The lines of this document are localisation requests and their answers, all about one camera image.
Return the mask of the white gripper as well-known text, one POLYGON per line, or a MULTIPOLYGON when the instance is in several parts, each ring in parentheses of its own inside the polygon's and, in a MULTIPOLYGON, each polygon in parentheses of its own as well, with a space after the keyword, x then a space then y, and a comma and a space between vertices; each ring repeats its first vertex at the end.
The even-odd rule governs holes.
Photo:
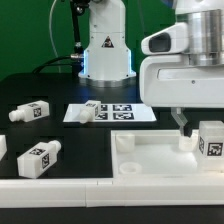
POLYGON ((171 115, 182 136, 192 135, 183 108, 224 108, 224 66, 190 66, 184 55, 148 56, 139 78, 142 102, 174 107, 171 115))

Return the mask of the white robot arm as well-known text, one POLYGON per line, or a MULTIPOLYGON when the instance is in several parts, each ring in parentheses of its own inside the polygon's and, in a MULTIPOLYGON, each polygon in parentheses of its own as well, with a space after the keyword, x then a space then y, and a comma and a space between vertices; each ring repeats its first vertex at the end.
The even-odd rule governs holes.
POLYGON ((90 10, 88 47, 75 38, 82 82, 115 87, 137 78, 142 102, 169 107, 181 127, 185 108, 224 108, 224 0, 163 0, 175 10, 175 24, 141 41, 146 58, 137 73, 125 43, 122 0, 70 2, 74 16, 90 10))

